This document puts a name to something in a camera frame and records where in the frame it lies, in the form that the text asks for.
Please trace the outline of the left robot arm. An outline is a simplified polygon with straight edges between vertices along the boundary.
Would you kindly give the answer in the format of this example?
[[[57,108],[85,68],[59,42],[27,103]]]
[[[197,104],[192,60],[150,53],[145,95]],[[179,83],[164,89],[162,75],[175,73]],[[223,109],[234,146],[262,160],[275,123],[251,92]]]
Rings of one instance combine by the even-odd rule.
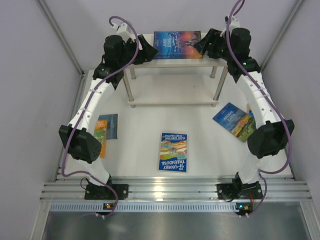
[[[93,72],[79,110],[68,125],[61,125],[58,131],[64,147],[63,157],[78,160],[84,167],[81,172],[96,186],[106,186],[111,177],[100,157],[102,145],[94,137],[100,111],[123,79],[125,69],[132,64],[150,62],[158,53],[142,34],[128,40],[119,35],[107,36],[103,48],[101,62]]]

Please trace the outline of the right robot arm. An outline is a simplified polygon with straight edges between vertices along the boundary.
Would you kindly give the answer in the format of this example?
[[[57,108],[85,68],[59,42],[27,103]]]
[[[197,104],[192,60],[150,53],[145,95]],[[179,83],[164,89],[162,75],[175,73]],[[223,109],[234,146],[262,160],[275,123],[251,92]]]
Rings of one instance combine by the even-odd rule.
[[[291,135],[295,124],[285,119],[273,103],[264,85],[258,62],[250,56],[250,31],[235,28],[231,33],[211,28],[205,37],[194,45],[202,55],[226,61],[228,73],[244,94],[251,107],[256,130],[248,137],[249,155],[233,182],[249,185],[258,182],[260,174],[275,175],[285,170],[291,160],[288,152],[283,166],[266,170],[265,166],[285,149],[291,148]]]

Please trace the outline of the Jane Eyre book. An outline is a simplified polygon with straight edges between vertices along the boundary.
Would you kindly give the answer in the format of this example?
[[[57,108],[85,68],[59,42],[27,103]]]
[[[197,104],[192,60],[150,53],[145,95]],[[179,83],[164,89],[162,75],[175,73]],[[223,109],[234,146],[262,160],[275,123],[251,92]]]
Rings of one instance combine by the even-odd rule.
[[[201,59],[194,48],[202,39],[200,31],[155,31],[153,47],[158,50],[155,60]]]

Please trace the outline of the blue 91-Storey Treehouse book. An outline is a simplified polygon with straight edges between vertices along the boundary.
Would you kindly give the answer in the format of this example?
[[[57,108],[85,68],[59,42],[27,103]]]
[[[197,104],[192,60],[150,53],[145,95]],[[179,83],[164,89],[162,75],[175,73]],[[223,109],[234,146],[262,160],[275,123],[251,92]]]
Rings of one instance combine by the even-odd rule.
[[[158,170],[186,173],[188,166],[188,135],[163,132],[161,134]]]

